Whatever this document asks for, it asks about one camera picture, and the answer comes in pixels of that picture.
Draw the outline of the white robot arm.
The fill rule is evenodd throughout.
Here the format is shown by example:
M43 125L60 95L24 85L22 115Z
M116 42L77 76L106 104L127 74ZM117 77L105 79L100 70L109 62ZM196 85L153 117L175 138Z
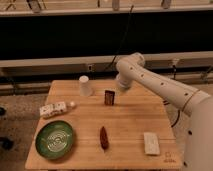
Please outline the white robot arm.
M213 95L147 70L141 53L116 63L117 86L128 91L135 81L190 117L182 171L213 171Z

